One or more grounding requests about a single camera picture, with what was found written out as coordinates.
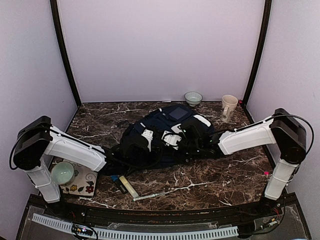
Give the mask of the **navy blue student backpack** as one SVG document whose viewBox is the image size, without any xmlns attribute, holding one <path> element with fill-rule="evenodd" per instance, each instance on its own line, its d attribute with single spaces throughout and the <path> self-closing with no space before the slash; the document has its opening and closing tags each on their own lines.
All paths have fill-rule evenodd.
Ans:
<svg viewBox="0 0 320 240">
<path fill-rule="evenodd" d="M 149 141 L 148 148 L 151 151 L 160 149 L 160 162 L 151 169 L 163 169 L 168 168 L 182 162 L 161 162 L 163 142 L 161 140 L 161 124 L 168 122 L 182 122 L 185 119 L 206 119 L 202 115 L 193 111 L 191 108 L 176 104 L 159 108 L 150 112 L 148 115 L 138 120 L 134 124 L 130 124 L 129 127 L 134 127 L 142 136 Z"/>
</svg>

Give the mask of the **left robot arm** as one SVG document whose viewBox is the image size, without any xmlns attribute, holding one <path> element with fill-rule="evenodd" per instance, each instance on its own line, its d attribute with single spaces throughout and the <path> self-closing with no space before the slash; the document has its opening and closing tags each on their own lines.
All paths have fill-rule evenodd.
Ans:
<svg viewBox="0 0 320 240">
<path fill-rule="evenodd" d="M 43 157 L 53 156 L 82 165 L 106 176 L 122 175 L 133 170 L 156 167 L 162 158 L 162 148 L 152 148 L 150 136 L 139 136 L 124 149 L 89 144 L 72 137 L 51 124 L 51 118 L 41 116 L 18 132 L 9 155 L 11 170 L 23 170 L 40 191 L 51 210 L 67 218 L 70 206 L 61 199 L 61 191 L 44 163 Z"/>
</svg>

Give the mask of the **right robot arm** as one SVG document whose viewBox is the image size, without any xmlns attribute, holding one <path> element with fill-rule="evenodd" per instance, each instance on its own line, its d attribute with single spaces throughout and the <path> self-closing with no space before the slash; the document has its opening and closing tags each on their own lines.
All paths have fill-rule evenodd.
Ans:
<svg viewBox="0 0 320 240">
<path fill-rule="evenodd" d="M 242 150 L 276 144 L 279 160 L 255 205 L 255 213 L 266 217 L 276 207 L 284 188 L 311 149 L 307 146 L 307 131 L 299 120 L 300 116 L 278 108 L 273 115 L 248 126 L 206 133 L 200 124 L 207 123 L 207 119 L 193 117 L 180 124 L 177 132 L 165 132 L 161 140 L 187 159 L 219 159 Z"/>
</svg>

